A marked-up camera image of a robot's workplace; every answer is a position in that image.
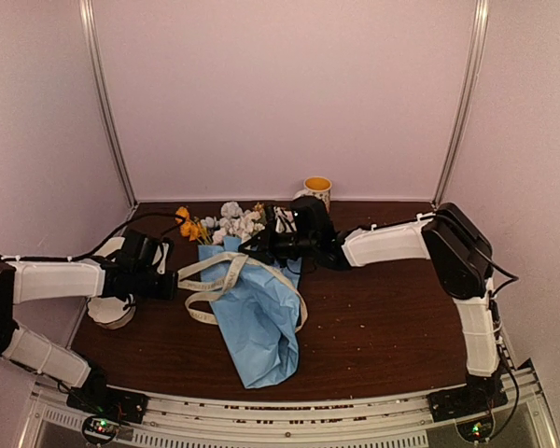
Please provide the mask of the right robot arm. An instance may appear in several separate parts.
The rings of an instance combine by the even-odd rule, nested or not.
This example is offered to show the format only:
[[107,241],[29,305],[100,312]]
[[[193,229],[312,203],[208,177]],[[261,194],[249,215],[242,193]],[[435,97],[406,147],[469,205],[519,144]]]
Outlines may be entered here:
[[287,266],[309,257],[321,267],[346,271],[402,259],[428,259],[444,292],[453,299],[467,353],[467,385],[460,391],[466,411],[480,411],[496,395],[501,374],[501,319],[495,303],[492,246],[453,203],[400,223],[336,231],[321,200],[302,196],[290,203],[293,230],[276,228],[266,210],[262,231],[240,244],[240,252],[266,264]]

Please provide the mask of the blue fake flower stems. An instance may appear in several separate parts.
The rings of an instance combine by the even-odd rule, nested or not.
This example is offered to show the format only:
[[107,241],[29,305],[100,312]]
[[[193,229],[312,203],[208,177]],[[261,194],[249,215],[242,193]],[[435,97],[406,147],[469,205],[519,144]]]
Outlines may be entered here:
[[205,217],[199,220],[207,228],[209,237],[206,245],[221,245],[225,237],[236,237],[245,242],[253,235],[243,229],[242,217],[246,210],[238,202],[222,204],[218,217]]

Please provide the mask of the cream ribbon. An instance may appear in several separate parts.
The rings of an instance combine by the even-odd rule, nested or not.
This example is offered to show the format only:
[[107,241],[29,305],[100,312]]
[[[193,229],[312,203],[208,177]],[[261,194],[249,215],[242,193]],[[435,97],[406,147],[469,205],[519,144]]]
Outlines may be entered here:
[[[190,280],[193,275],[201,273],[202,271],[214,267],[222,262],[228,262],[230,264],[225,276],[212,282]],[[246,265],[256,266],[263,269],[282,285],[287,287],[291,292],[297,295],[300,300],[300,322],[296,325],[295,332],[298,333],[309,317],[306,302],[300,292],[279,269],[252,259],[246,254],[234,252],[223,252],[217,254],[210,259],[190,264],[189,266],[176,272],[176,287],[178,289],[193,291],[193,294],[185,300],[185,308],[188,311],[189,316],[197,322],[217,326],[218,321],[214,314],[193,309],[191,305],[196,302],[218,301],[224,294],[235,287],[240,278],[240,273]]]

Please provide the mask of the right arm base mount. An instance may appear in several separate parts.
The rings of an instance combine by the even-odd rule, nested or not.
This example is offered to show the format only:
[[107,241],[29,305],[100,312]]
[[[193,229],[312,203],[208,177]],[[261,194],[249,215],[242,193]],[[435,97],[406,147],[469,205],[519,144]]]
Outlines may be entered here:
[[433,421],[442,422],[489,413],[509,400],[500,380],[481,378],[479,382],[468,379],[462,386],[432,392],[427,401]]

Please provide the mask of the blue wrapping paper sheet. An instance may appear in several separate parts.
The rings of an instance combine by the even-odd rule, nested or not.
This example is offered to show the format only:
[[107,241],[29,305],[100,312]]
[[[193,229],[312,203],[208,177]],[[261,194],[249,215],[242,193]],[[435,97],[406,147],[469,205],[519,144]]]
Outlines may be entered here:
[[286,286],[260,266],[246,264],[235,286],[210,304],[232,362],[247,389],[278,385],[295,373],[301,323],[301,260],[281,273]]

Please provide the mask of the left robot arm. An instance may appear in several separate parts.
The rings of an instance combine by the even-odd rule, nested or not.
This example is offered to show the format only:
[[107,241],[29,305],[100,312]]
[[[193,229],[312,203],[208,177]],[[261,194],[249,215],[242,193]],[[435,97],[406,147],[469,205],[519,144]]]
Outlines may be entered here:
[[66,338],[83,312],[102,328],[120,329],[138,300],[172,299],[176,275],[166,264],[173,249],[168,238],[128,231],[83,256],[0,254],[0,358],[78,390],[94,413],[109,413],[116,396],[105,374]]

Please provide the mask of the orange fake flower stem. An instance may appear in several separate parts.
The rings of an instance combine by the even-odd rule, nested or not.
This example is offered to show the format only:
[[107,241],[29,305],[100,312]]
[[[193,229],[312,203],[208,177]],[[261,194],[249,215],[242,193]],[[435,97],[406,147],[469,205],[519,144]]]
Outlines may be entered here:
[[198,242],[202,245],[208,243],[209,233],[207,228],[198,218],[190,214],[187,207],[180,206],[175,211],[175,223],[180,234],[189,241]]

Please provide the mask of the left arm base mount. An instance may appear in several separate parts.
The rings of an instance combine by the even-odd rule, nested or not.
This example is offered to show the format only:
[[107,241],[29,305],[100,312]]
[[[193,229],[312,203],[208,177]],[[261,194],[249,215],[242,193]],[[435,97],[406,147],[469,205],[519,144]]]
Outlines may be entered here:
[[148,396],[107,386],[103,393],[81,388],[66,388],[66,405],[70,408],[104,417],[123,424],[141,424],[145,416]]

